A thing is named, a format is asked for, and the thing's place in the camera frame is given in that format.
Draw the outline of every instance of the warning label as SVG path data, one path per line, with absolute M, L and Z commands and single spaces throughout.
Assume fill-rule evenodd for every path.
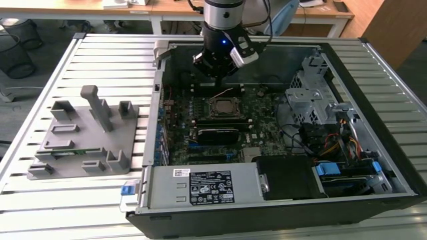
M 190 203 L 193 205 L 235 202 L 231 171 L 193 172 L 190 174 Z

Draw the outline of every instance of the black mesh basket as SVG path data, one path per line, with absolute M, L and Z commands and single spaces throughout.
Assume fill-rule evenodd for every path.
M 15 35 L 0 35 L 0 70 L 11 79 L 30 76 L 36 66 Z
M 36 30 L 38 25 L 31 19 L 3 18 L 0 25 L 8 34 L 19 36 L 24 49 L 36 49 L 43 45 Z

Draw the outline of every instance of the blue tab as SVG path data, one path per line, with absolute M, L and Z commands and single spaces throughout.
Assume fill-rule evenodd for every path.
M 323 162 L 315 167 L 319 176 L 342 174 L 339 165 L 335 162 Z
M 319 166 L 315 166 L 315 170 L 318 171 L 318 175 L 319 175 L 319 176 L 323 176 L 323 175 L 326 174 L 326 172 L 323 171 L 321 165 L 319 165 Z
M 122 196 L 129 196 L 135 194 L 135 186 L 122 186 Z
M 375 171 L 378 173 L 383 170 L 382 165 L 381 165 L 381 163 L 378 161 L 373 162 L 373 166 L 374 166 Z

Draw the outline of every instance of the yellow wire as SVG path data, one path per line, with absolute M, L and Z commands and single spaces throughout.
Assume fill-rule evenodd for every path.
M 334 146 L 330 147 L 329 150 L 325 151 L 325 153 L 321 154 L 321 156 L 329 154 L 330 152 L 333 152 L 337 148 L 339 147 L 339 143 L 335 143 Z

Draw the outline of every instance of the sticker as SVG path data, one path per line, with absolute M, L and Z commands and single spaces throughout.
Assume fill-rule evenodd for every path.
M 215 82 L 202 82 L 201 83 L 201 87 L 214 87 L 215 86 Z
M 130 11 L 131 14 L 149 14 L 147 11 Z
M 190 173 L 191 205 L 229 204 L 234 202 L 235 191 L 231 171 Z
M 174 169 L 174 177 L 189 177 L 190 176 L 190 168 Z

